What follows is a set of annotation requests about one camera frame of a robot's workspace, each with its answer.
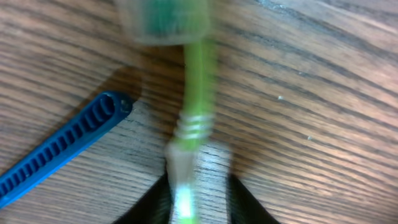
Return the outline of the green white toothbrush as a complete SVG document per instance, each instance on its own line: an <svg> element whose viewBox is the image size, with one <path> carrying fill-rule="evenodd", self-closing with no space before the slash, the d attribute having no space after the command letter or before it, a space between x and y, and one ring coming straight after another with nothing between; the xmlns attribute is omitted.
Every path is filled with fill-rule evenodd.
<svg viewBox="0 0 398 224"><path fill-rule="evenodd" d="M166 171L178 223L198 223L195 173L198 151L214 124L214 48L206 0L116 1L125 33L137 43L183 47L185 90L173 136L165 150Z"/></svg>

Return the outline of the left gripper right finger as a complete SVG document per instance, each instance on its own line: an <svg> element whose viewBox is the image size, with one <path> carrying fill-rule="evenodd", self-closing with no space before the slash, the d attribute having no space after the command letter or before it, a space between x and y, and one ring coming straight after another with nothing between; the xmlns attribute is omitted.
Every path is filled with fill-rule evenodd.
<svg viewBox="0 0 398 224"><path fill-rule="evenodd" d="M234 174L227 180L227 208L232 224L280 224Z"/></svg>

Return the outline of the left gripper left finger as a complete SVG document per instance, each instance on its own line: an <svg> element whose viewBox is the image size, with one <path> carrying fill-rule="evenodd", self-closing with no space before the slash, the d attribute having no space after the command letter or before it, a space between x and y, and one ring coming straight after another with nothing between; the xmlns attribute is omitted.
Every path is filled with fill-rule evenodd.
<svg viewBox="0 0 398 224"><path fill-rule="evenodd" d="M169 224L171 209L172 195L165 173L113 224Z"/></svg>

